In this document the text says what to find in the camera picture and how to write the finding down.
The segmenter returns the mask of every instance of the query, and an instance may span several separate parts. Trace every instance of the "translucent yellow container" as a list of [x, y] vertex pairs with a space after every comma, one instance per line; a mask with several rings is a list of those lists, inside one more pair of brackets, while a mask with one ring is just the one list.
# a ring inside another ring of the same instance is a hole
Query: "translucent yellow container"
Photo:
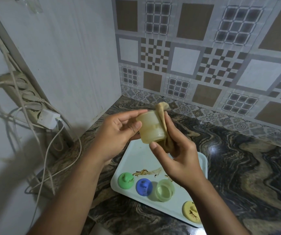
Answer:
[[174, 195], [175, 187], [168, 179], [160, 180], [157, 184], [156, 195], [158, 200], [166, 202]]
[[162, 126], [161, 119], [155, 110], [150, 110], [139, 115], [136, 120], [142, 122], [140, 138], [143, 143], [158, 142], [166, 139], [166, 132]]

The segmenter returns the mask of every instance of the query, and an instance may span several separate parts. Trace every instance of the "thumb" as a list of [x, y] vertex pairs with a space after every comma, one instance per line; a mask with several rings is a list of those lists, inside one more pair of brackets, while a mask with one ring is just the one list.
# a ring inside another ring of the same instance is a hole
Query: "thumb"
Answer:
[[149, 144], [150, 150], [155, 155], [155, 157], [160, 162], [161, 166], [165, 170], [165, 172], [168, 174], [170, 172], [170, 169], [172, 167], [172, 163], [174, 162], [169, 156], [166, 154], [166, 152], [163, 150], [163, 148], [156, 142], [151, 142]]
[[129, 125], [128, 128], [126, 128], [122, 132], [127, 137], [127, 139], [130, 139], [139, 131], [140, 128], [141, 128], [141, 121], [136, 121], [131, 125]]

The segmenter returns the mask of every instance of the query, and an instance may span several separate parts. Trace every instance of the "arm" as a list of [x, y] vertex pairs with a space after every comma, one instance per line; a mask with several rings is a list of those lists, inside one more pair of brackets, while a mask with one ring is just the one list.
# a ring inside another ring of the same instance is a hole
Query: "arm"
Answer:
[[193, 199], [206, 233], [249, 235], [203, 175], [195, 143], [174, 126], [167, 112], [165, 120], [176, 144], [175, 151], [171, 153], [174, 159], [169, 158], [158, 143], [151, 142], [149, 147], [170, 178], [184, 187]]
[[122, 151], [141, 127], [135, 117], [147, 110], [133, 110], [105, 119], [88, 151], [28, 235], [80, 234], [93, 201], [103, 167]]

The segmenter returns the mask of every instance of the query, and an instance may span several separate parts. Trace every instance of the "marble countertop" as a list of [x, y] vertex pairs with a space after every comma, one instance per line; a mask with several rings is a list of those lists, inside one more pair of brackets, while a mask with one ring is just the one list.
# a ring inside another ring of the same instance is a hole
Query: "marble countertop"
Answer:
[[[81, 137], [83, 150], [94, 139], [105, 116], [140, 108], [153, 109], [153, 106], [120, 97]], [[206, 155], [208, 179], [239, 221], [252, 234], [280, 235], [281, 147], [187, 116], [169, 114], [177, 128]], [[76, 142], [51, 167], [52, 173], [73, 162], [79, 147]], [[203, 229], [191, 227], [111, 189], [111, 178], [125, 149], [104, 167], [88, 218], [113, 234], [205, 234]], [[54, 178], [56, 189], [69, 173], [70, 169]]]

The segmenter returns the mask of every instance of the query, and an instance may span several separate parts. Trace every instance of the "cleaning cloth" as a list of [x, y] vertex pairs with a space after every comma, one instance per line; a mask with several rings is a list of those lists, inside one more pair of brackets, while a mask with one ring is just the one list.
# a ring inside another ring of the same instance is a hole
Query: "cleaning cloth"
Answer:
[[166, 153], [170, 153], [170, 152], [174, 151], [174, 142], [168, 133], [168, 130], [166, 128], [166, 121], [164, 119], [164, 111], [168, 108], [169, 108], [169, 104], [166, 102], [160, 102], [156, 105], [156, 112], [158, 113], [158, 115], [161, 119], [163, 128], [166, 132], [166, 139], [159, 141], [157, 143], [160, 146], [162, 146], [162, 148], [165, 150]]

